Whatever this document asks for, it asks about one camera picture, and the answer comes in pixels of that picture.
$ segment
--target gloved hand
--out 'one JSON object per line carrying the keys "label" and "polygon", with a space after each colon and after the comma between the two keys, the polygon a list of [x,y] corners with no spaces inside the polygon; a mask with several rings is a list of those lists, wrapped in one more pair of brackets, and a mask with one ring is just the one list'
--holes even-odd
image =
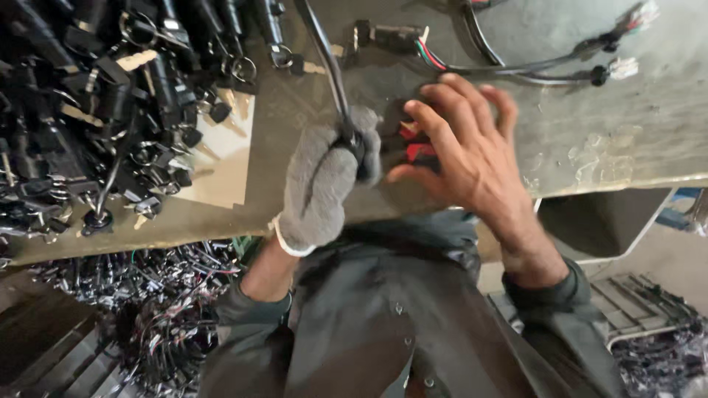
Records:
{"label": "gloved hand", "polygon": [[365,155],[357,181],[357,162],[345,148],[331,148],[332,128],[305,130],[290,160],[285,180],[285,206],[273,224],[281,247],[303,257],[339,236],[344,226],[342,203],[355,182],[373,186],[381,174],[381,138],[373,110],[352,107],[352,120],[362,133]]}

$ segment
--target pile of wires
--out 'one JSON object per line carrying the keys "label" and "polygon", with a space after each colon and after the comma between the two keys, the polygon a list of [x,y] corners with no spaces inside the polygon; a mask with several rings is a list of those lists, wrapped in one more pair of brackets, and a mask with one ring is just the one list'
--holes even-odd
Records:
{"label": "pile of wires", "polygon": [[101,309],[102,346],[119,348],[123,381],[145,397],[195,396],[199,370],[218,344],[216,297],[234,282],[258,246],[251,237],[202,241],[36,264],[50,283]]}
{"label": "pile of wires", "polygon": [[619,374],[632,398],[683,397],[696,377],[706,375],[706,320],[695,317],[686,326],[612,345]]}
{"label": "pile of wires", "polygon": [[636,74],[638,66],[635,59],[616,59],[609,67],[598,65],[592,70],[579,71],[566,76],[547,76],[539,74],[538,71],[551,69],[561,64],[575,59],[589,59],[600,51],[614,52],[619,45],[620,39],[639,30],[646,29],[649,23],[659,15],[658,6],[654,0],[639,4],[633,8],[610,32],[603,33],[596,38],[583,41],[568,53],[561,57],[548,59],[546,61],[531,62],[517,66],[508,66],[491,49],[484,34],[479,27],[476,17],[474,0],[463,0],[464,20],[469,31],[472,42],[485,58],[492,64],[490,67],[460,67],[446,64],[425,44],[423,38],[416,40],[415,46],[418,56],[423,58],[428,67],[436,72],[455,72],[461,75],[471,74],[493,74],[493,75],[514,75],[524,81],[535,84],[546,85],[567,85],[584,84],[591,82],[596,86],[603,85],[608,79],[623,79]]}

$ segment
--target black cable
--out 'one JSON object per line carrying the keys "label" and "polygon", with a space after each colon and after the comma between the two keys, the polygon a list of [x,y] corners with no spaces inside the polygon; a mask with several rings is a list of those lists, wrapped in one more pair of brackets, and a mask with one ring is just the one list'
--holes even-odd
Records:
{"label": "black cable", "polygon": [[545,61],[529,62],[527,64],[515,65],[512,67],[506,66],[503,63],[498,63],[497,66],[493,67],[459,67],[440,62],[440,58],[438,58],[438,56],[436,56],[432,51],[430,51],[430,49],[428,49],[428,52],[430,53],[431,57],[434,57],[445,67],[446,72],[455,72],[461,75],[487,73],[492,73],[495,75],[507,75],[527,73],[557,67],[561,64],[565,64],[567,62],[578,59],[584,55],[593,54],[603,49],[604,46],[605,44],[602,43],[600,40],[589,40],[588,42],[585,42],[582,46],[579,46],[572,52],[561,57],[548,59]]}
{"label": "black cable", "polygon": [[[467,25],[467,31],[472,39],[472,42],[477,46],[477,49],[482,53],[482,55],[487,58],[490,63],[495,65],[505,65],[504,61],[499,57],[499,55],[492,50],[489,43],[486,41],[484,34],[479,27],[479,22],[477,20],[474,8],[471,4],[465,4],[463,7],[464,11],[464,21]],[[534,84],[545,84],[550,86],[566,86],[573,84],[587,84],[595,79],[592,71],[580,71],[576,74],[566,75],[566,76],[546,76],[543,74],[537,74],[533,72],[519,73],[515,77]]]}
{"label": "black cable", "polygon": [[322,58],[324,67],[327,70],[329,86],[332,89],[334,103],[337,107],[339,118],[341,119],[341,126],[339,129],[340,139],[337,143],[335,143],[335,146],[347,148],[350,152],[352,152],[357,163],[361,164],[364,157],[365,148],[361,142],[361,137],[356,134],[356,129],[351,118],[349,105],[347,103],[347,98],[344,91],[342,72],[339,69],[337,60],[334,58],[334,55],[332,55],[327,34],[325,34],[324,29],[320,26],[319,21],[314,15],[312,7],[310,7],[307,0],[295,0],[295,7],[300,14],[310,37],[315,42],[317,52],[319,53],[320,58]]}
{"label": "black cable", "polygon": [[130,147],[130,139],[135,133],[137,127],[137,119],[137,106],[133,106],[133,109],[131,111],[130,124],[128,125],[127,132],[125,133],[122,142],[115,150],[115,158],[113,159],[113,165],[111,166],[110,172],[108,173],[108,178],[105,180],[105,185],[103,186],[103,189],[98,194],[98,200],[96,201],[96,218],[98,219],[98,221],[103,220],[103,218],[105,217],[105,213],[103,211],[105,207],[105,200],[106,198],[108,198],[108,192],[110,191],[110,188],[115,182],[115,177],[118,175],[120,163],[123,161],[123,158],[125,158],[125,155],[128,152],[128,148]]}

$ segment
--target scrap wire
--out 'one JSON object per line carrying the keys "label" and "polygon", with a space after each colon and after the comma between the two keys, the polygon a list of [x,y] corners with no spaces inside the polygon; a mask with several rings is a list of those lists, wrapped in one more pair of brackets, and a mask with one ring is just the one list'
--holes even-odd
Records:
{"label": "scrap wire", "polygon": [[259,240],[62,259],[31,270],[35,281],[101,308],[101,340],[120,347],[124,381],[115,394],[135,383],[148,398],[182,398],[196,394],[200,365],[217,345],[212,304],[248,260],[242,242]]}

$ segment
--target forearm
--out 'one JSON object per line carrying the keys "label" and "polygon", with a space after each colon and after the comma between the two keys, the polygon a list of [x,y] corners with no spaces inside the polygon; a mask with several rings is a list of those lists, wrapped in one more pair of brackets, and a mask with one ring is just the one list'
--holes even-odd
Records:
{"label": "forearm", "polygon": [[282,300],[290,289],[298,261],[299,257],[285,253],[278,239],[271,237],[241,280],[241,291],[254,301]]}
{"label": "forearm", "polygon": [[506,273],[522,288],[554,286],[568,275],[568,267],[546,235],[530,205],[494,229],[502,244]]}

